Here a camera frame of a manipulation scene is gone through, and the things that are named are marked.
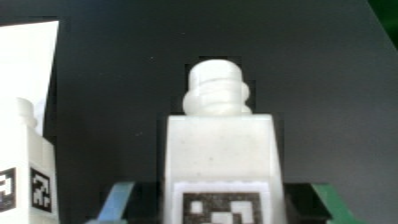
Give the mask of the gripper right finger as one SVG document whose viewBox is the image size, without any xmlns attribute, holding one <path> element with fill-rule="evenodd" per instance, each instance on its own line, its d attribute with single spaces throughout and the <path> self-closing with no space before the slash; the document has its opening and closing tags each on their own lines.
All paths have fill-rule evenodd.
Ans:
<svg viewBox="0 0 398 224">
<path fill-rule="evenodd" d="M 325 206 L 327 212 L 330 214 L 327 224 L 366 224 L 366 222 L 353 216 L 332 185 L 313 184 L 311 187 L 320 197 L 321 205 Z"/>
</svg>

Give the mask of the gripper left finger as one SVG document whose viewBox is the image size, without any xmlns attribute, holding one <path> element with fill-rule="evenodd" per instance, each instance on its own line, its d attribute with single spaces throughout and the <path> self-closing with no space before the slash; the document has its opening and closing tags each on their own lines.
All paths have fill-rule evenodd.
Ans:
<svg viewBox="0 0 398 224">
<path fill-rule="evenodd" d="M 131 192 L 133 182 L 117 182 L 112 186 L 98 217 L 85 224 L 128 224 L 122 218 Z"/>
</svg>

